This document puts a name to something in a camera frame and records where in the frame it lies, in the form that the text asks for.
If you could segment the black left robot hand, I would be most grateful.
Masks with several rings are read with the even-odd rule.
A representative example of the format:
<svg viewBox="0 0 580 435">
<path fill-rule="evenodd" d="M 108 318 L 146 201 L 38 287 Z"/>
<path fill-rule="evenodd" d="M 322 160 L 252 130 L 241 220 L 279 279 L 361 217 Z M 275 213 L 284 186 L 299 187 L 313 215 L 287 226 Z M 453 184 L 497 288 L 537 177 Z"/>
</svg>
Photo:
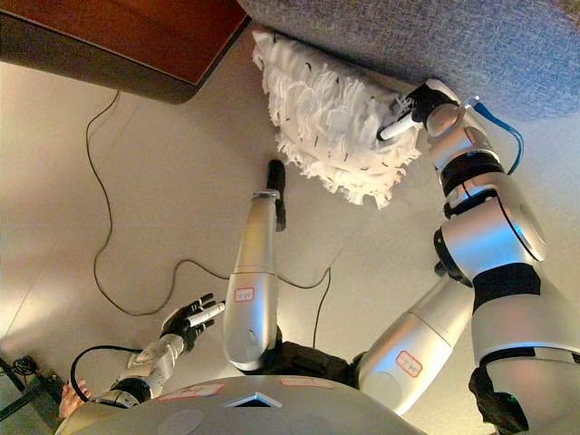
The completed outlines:
<svg viewBox="0 0 580 435">
<path fill-rule="evenodd" d="M 179 336 L 183 340 L 183 353 L 189 353 L 196 340 L 215 323 L 215 318 L 225 308 L 226 302 L 217 302 L 212 293 L 203 295 L 170 315 L 162 325 L 160 336 Z"/>
</svg>

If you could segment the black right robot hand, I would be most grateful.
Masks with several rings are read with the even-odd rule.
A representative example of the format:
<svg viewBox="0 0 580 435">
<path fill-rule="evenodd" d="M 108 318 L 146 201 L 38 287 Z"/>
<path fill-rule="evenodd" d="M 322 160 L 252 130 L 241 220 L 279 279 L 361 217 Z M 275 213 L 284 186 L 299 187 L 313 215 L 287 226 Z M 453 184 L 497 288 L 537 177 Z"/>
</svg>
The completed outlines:
<svg viewBox="0 0 580 435">
<path fill-rule="evenodd" d="M 404 98 L 395 101 L 395 121 L 381 127 L 377 139 L 387 141 L 411 128 L 425 125 L 437 107 L 456 102 L 455 94 L 443 82 L 428 79 Z"/>
</svg>

